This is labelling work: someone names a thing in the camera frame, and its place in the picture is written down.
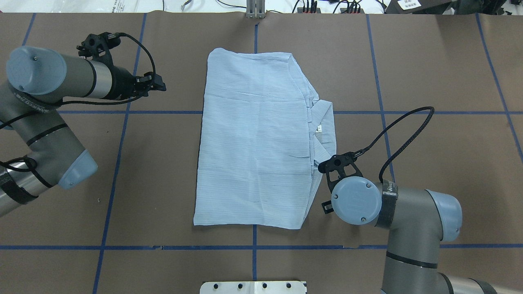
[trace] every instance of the striped fabric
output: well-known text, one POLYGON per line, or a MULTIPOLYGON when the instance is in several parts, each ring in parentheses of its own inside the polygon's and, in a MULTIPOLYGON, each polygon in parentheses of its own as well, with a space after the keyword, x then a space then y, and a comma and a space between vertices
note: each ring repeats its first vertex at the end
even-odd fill
POLYGON ((292 54, 210 53, 195 225, 301 228, 335 153, 332 103, 292 54))

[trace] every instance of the black cable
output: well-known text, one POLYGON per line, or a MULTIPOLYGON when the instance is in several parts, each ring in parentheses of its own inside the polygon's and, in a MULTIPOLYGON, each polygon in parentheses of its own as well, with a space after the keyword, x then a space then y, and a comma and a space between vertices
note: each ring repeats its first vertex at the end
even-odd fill
POLYGON ((361 1, 363 1, 363 0, 360 0, 360 1, 356 2, 356 6, 354 7, 354 13, 360 13, 360 11, 361 11, 360 2, 361 1))
MULTIPOLYGON (((38 114, 39 112, 36 112, 36 111, 30 111, 30 112, 27 112, 23 115, 20 115, 20 116, 17 116, 3 124, 0 125, 0 130, 2 130, 3 128, 7 127, 7 126, 10 126, 13 122, 17 121, 17 120, 20 120, 24 117, 28 117, 28 116, 32 116, 32 115, 35 115, 35 114, 38 114)), ((16 171, 16 172, 35 172, 36 171, 36 167, 37 167, 37 162, 36 160, 30 158, 30 157, 18 157, 18 158, 15 158, 15 159, 11 159, 9 161, 6 161, 6 162, 3 162, 3 161, 0 161, 0 166, 3 167, 3 168, 6 168, 6 169, 10 169, 12 171, 16 171), (11 164, 13 163, 20 163, 20 162, 23 162, 27 165, 27 168, 17 168, 17 167, 14 167, 12 166, 11 164)))
POLYGON ((385 5, 385 1, 383 0, 376 0, 380 5, 381 5, 381 8, 383 8, 383 14, 385 14, 385 9, 387 9, 387 5, 385 5))
POLYGON ((216 1, 220 2, 223 5, 227 5, 229 7, 237 7, 237 8, 245 8, 245 9, 247 9, 247 7, 245 7, 245 6, 231 5, 231 4, 223 3, 220 0, 216 0, 216 1))
POLYGON ((151 82, 145 88, 145 90, 143 92, 139 93, 136 97, 133 97, 131 99, 122 100, 122 101, 117 101, 117 102, 95 102, 95 101, 71 100, 71 101, 65 101, 65 102, 58 103, 58 105, 55 105, 55 106, 62 106, 62 105, 67 105, 67 104, 120 105, 120 104, 126 104, 126 103, 131 103, 133 101, 136 101, 136 100, 142 98, 143 95, 145 95, 147 93, 147 91, 149 90, 149 88, 153 84, 154 77, 156 76, 156 66, 154 65, 153 57, 149 53, 149 50, 147 50, 147 48, 142 43, 140 43, 140 41, 135 39, 133 36, 131 36, 131 35, 127 34, 127 33, 124 33, 124 32, 117 32, 117 33, 115 33, 115 36, 117 36, 117 37, 127 37, 127 38, 131 39, 136 44, 138 44, 138 46, 140 46, 143 49, 143 51, 145 51, 145 54, 147 54, 147 56, 149 57, 149 60, 151 61, 151 66, 153 68, 153 75, 152 75, 151 82))
POLYGON ((379 174, 379 179, 380 179, 380 183, 383 182, 383 173, 385 172, 385 169, 387 168, 387 166, 389 166, 389 164, 400 154, 403 152, 403 150, 405 150, 405 148, 407 148, 407 146, 409 146, 410 143, 412 143, 412 141, 414 141, 414 139, 419 135, 419 133, 421 133, 423 131, 423 129, 427 126, 427 124, 429 123, 430 119, 432 118, 432 115, 434 114, 434 107, 432 106, 425 106, 425 107, 420 107, 420 108, 417 108, 417 109, 414 109, 414 110, 411 110, 407 113, 405 113, 404 115, 402 115, 401 117, 399 117, 397 120, 395 120, 394 122, 392 122, 387 128, 385 128, 384 131, 387 131, 388 129, 390 129, 391 127, 393 127, 396 123, 398 123, 399 121, 401 121, 402 119, 406 118, 407 116, 413 114, 413 113, 416 113, 416 112, 420 112, 420 111, 423 111, 423 110, 430 110, 430 112, 428 113, 427 115, 427 118, 425 119, 425 121, 422 123, 422 125, 416 130, 416 132, 396 151, 394 152, 394 154, 392 154, 392 156, 387 159, 387 161, 383 164, 383 166, 381 167, 381 170, 380 170, 380 174, 379 174))
POLYGON ((343 3, 343 2, 346 2, 347 5, 348 5, 348 3, 349 3, 348 0, 341 0, 340 2, 338 2, 338 4, 336 4, 336 7, 334 7, 334 11, 332 12, 333 14, 336 13, 336 10, 338 9, 339 5, 340 5, 341 3, 343 3))
POLYGON ((394 127, 395 124, 397 124, 398 122, 400 122, 401 120, 403 120, 407 116, 409 116, 411 114, 414 114, 416 112, 423 111, 423 110, 429 110, 429 114, 427 115, 427 118, 425 119, 425 121, 416 130, 416 132, 396 152, 394 152, 394 154, 392 154, 392 156, 389 159, 387 159, 387 161, 381 167, 380 174, 378 176, 381 183, 383 182, 383 173, 385 172, 385 169, 389 166, 389 164, 400 153, 402 153, 403 150, 405 150, 405 148, 407 148, 407 146, 410 143, 412 143, 412 141, 419 135, 419 133, 421 133, 421 131, 423 131, 423 129, 427 126, 427 124, 429 123, 430 119, 432 118, 432 115, 434 114, 434 107, 432 107, 432 106, 420 107, 420 108, 417 108, 417 109, 414 109, 414 110, 411 110, 411 111, 405 113, 404 115, 399 117, 397 120, 393 121, 390 125, 388 125, 383 131, 381 131, 381 133, 376 137, 376 139, 374 139, 374 141, 372 143, 370 143, 370 145, 368 145, 367 147, 365 147, 363 149, 360 149, 360 150, 354 152, 354 154, 353 154, 354 158, 358 158, 358 157, 362 156, 365 152, 369 151, 369 149, 371 149, 372 146, 374 146, 374 144, 376 144, 376 142, 381 138, 381 136, 383 136, 388 130, 390 130, 390 128, 394 127))
POLYGON ((296 1, 296 4, 294 5, 294 8, 292 9, 292 12, 291 13, 294 13, 294 11, 296 10, 296 7, 298 6, 298 3, 300 2, 300 0, 297 0, 296 1))

